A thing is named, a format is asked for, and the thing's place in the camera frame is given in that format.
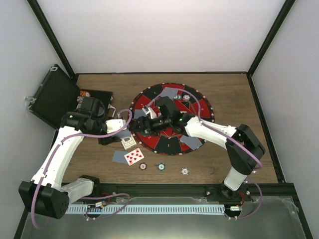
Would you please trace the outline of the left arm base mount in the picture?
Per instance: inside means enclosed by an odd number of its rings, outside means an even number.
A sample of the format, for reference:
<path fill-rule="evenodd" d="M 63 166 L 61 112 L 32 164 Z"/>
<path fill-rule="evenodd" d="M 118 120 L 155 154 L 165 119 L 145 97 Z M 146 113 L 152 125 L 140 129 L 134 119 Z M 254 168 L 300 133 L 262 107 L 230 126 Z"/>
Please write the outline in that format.
<path fill-rule="evenodd" d="M 91 200 L 91 201 L 107 201 L 107 202 L 111 202 L 114 201 L 116 197 L 116 192 L 102 192 L 100 193 L 98 196 L 85 196 L 82 197 L 82 200 Z"/>

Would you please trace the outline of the orange chip stack in case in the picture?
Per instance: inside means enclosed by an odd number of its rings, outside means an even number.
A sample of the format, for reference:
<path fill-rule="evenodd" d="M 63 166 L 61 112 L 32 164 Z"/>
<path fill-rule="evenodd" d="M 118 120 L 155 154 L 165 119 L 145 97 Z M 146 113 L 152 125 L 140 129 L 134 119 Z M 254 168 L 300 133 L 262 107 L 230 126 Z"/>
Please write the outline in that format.
<path fill-rule="evenodd" d="M 79 96 L 81 96 L 81 97 L 91 97 L 91 94 L 88 91 L 80 91 L 79 92 Z"/>

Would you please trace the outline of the white playing card box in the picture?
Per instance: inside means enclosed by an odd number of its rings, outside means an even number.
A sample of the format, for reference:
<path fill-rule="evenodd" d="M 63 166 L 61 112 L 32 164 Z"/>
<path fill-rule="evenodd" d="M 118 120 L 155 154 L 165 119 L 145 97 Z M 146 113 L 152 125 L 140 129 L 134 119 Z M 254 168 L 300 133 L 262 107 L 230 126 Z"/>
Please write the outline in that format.
<path fill-rule="evenodd" d="M 127 149 L 129 149 L 137 144 L 135 139 L 132 136 L 122 138 L 121 143 L 122 143 L 125 150 L 127 150 Z"/>

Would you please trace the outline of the round red black poker mat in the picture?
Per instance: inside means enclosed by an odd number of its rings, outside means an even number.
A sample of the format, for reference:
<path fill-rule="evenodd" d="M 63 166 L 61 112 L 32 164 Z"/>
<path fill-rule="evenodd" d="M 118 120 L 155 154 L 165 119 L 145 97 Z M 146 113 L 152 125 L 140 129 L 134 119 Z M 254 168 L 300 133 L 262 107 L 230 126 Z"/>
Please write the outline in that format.
<path fill-rule="evenodd" d="M 140 92 L 131 102 L 130 110 L 134 114 L 135 110 L 142 110 L 144 106 L 150 106 L 157 116 L 161 116 L 160 109 L 156 106 L 154 99 L 158 100 L 160 98 L 159 94 L 165 87 L 177 88 L 178 95 L 181 95 L 181 99 L 172 99 L 174 104 L 177 106 L 181 113 L 191 113 L 198 115 L 200 111 L 200 117 L 203 120 L 214 122 L 214 111 L 213 107 L 201 92 L 185 84 L 180 83 L 161 83 L 150 86 Z M 190 100 L 185 101 L 183 99 L 184 95 L 190 95 Z M 130 122 L 130 127 L 136 119 L 132 119 Z M 183 136 L 181 133 L 176 133 L 171 128 L 166 128 L 156 133 L 156 136 L 143 136 L 139 133 L 132 132 L 134 139 L 141 144 L 141 146 L 146 149 L 163 155 L 183 155 L 194 150 L 191 150 L 184 143 L 180 142 L 180 138 Z M 202 145 L 206 141 L 202 138 L 198 138 L 202 142 Z"/>

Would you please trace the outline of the blue patterned card deck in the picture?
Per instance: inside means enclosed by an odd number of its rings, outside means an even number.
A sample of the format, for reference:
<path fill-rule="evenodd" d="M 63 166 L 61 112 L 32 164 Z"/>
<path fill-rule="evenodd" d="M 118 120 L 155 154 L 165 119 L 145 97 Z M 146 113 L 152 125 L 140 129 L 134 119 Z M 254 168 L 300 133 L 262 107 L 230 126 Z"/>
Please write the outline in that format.
<path fill-rule="evenodd" d="M 122 139 L 131 136 L 131 132 L 129 130 L 123 130 L 115 135 L 116 137 Z"/>

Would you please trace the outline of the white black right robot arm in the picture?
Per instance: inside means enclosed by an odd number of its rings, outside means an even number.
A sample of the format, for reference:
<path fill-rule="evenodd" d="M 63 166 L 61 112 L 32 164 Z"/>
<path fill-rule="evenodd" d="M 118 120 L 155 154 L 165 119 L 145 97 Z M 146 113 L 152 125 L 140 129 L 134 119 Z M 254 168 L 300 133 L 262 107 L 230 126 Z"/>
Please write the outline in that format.
<path fill-rule="evenodd" d="M 162 97 L 156 101 L 161 115 L 150 107 L 144 107 L 145 116 L 140 116 L 130 130 L 144 136 L 155 136 L 170 128 L 185 136 L 197 137 L 223 147 L 228 154 L 231 169 L 225 177 L 221 194 L 228 201 L 239 195 L 239 189 L 247 177 L 261 166 L 265 148 L 245 124 L 239 127 L 224 126 L 200 118 L 199 114 L 181 112 L 172 99 Z"/>

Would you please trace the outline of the brown poker chip stack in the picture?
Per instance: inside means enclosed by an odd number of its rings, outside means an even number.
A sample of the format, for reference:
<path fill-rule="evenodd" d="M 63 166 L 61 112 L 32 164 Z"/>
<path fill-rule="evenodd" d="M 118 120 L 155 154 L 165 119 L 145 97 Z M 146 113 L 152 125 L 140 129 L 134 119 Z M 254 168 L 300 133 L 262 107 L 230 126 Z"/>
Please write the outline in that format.
<path fill-rule="evenodd" d="M 140 164 L 140 169 L 145 170 L 147 168 L 147 165 L 145 163 Z"/>

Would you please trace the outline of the black poker chip case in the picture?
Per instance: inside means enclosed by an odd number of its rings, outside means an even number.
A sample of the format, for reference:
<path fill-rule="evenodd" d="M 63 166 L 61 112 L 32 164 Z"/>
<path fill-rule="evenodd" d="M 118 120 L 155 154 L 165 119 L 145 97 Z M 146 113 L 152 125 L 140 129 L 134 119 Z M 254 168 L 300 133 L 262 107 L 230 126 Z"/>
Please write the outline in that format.
<path fill-rule="evenodd" d="M 59 129 L 63 115 L 78 106 L 80 91 L 90 92 L 91 97 L 99 99 L 105 107 L 112 102 L 114 96 L 110 91 L 80 89 L 58 64 L 54 64 L 35 95 L 29 97 L 28 110 L 53 129 Z"/>

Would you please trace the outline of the blue white poker chip stack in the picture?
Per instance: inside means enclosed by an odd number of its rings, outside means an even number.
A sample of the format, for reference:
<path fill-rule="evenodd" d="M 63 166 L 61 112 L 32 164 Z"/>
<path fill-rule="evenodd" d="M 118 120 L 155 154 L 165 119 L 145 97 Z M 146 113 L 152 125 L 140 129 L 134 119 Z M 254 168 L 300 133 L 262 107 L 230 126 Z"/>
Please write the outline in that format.
<path fill-rule="evenodd" d="M 183 176 L 187 176 L 189 174 L 189 169 L 184 167 L 184 168 L 181 168 L 180 172 Z"/>

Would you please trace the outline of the teal poker chip stack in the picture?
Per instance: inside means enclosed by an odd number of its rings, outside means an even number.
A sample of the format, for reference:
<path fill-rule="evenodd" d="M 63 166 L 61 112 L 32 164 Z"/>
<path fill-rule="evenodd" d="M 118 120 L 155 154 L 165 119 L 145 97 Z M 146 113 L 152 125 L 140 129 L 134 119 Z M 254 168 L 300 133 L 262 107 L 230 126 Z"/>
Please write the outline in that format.
<path fill-rule="evenodd" d="M 163 164 L 163 163 L 158 164 L 158 170 L 164 171 L 165 170 L 165 164 Z"/>

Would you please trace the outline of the black aluminium frame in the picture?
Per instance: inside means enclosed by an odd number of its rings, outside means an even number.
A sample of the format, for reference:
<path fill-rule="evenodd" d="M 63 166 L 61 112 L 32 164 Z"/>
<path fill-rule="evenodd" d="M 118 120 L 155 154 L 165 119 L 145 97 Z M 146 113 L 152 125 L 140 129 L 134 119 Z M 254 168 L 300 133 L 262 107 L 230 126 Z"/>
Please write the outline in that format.
<path fill-rule="evenodd" d="M 248 72 L 245 73 L 247 76 L 255 107 L 259 116 L 259 120 L 261 122 L 261 126 L 266 139 L 272 164 L 278 180 L 276 184 L 266 183 L 257 186 L 249 184 L 247 188 L 252 189 L 252 194 L 254 196 L 257 194 L 260 194 L 262 197 L 274 197 L 284 195 L 291 196 L 294 205 L 298 209 L 297 214 L 301 222 L 303 233 L 306 238 L 311 239 L 313 236 L 310 231 L 305 214 L 303 212 L 296 189 L 292 183 L 288 183 L 285 180 L 282 168 L 279 163 L 279 158 L 277 156 L 277 153 L 275 152 L 273 140 L 270 135 L 270 131 L 252 79 L 253 74 L 260 65 L 277 32 L 279 31 L 284 20 L 291 11 L 291 8 L 293 7 L 294 3 L 295 2 L 293 0 L 287 0 L 284 2 L 274 23 L 272 24 L 269 32 L 267 33 L 267 36 L 262 46 L 260 47 L 253 63 L 251 64 Z M 45 31 L 48 39 L 50 40 L 58 56 L 62 60 L 63 65 L 67 68 L 67 72 L 71 73 L 71 80 L 73 82 L 77 82 L 78 75 L 73 72 L 71 65 L 69 64 L 38 1 L 30 0 L 28 1 L 28 4 L 33 10 L 35 16 L 37 17 L 39 23 L 41 24 L 43 30 Z M 224 196 L 222 194 L 222 189 L 224 188 L 222 184 L 106 184 L 100 183 L 96 177 L 83 175 L 80 178 L 90 180 L 94 184 L 92 194 L 85 197 L 85 200 L 90 201 L 96 200 L 98 198 L 98 193 L 100 193 L 103 189 L 128 189 L 133 197 L 168 196 L 172 198 L 203 196 L 211 200 L 215 199 L 217 202 L 221 202 L 223 204 L 231 204 L 235 202 L 236 197 L 242 192 L 241 190 L 238 190 L 238 192 L 235 193 L 235 195 L 232 198 L 229 198 L 228 196 Z M 69 206 L 71 203 L 71 201 L 67 199 L 67 193 L 59 192 L 57 189 L 53 189 L 51 185 L 42 186 L 35 184 L 33 182 L 23 181 L 19 186 L 18 192 L 25 205 L 25 211 L 30 212 L 33 215 L 40 214 L 43 216 L 48 216 L 50 218 L 59 219 L 66 213 L 66 207 Z"/>

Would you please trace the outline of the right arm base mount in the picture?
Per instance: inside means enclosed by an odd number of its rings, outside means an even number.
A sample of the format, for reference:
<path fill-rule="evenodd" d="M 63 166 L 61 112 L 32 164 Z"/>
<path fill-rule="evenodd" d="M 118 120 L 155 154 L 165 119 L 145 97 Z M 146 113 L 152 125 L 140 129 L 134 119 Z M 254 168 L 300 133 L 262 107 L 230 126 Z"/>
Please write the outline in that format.
<path fill-rule="evenodd" d="M 205 193 L 208 201 L 220 203 L 240 202 L 242 199 L 248 202 L 252 200 L 250 196 L 243 194 L 241 191 L 231 191 L 226 188 L 209 187 L 206 189 Z"/>

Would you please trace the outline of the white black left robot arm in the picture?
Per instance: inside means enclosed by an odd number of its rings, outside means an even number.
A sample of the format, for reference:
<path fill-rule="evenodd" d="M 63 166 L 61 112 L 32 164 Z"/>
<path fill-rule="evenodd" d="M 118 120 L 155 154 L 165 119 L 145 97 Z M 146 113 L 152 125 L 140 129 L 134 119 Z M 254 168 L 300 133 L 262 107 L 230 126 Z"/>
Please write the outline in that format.
<path fill-rule="evenodd" d="M 101 197 L 100 180 L 96 177 L 82 175 L 67 185 L 62 185 L 62 179 L 85 137 L 109 138 L 125 130 L 130 122 L 130 119 L 107 119 L 106 116 L 99 99 L 84 97 L 77 109 L 62 117 L 56 141 L 44 163 L 31 181 L 21 182 L 18 189 L 33 219 L 36 214 L 60 219 L 77 200 L 87 197 L 97 201 Z"/>

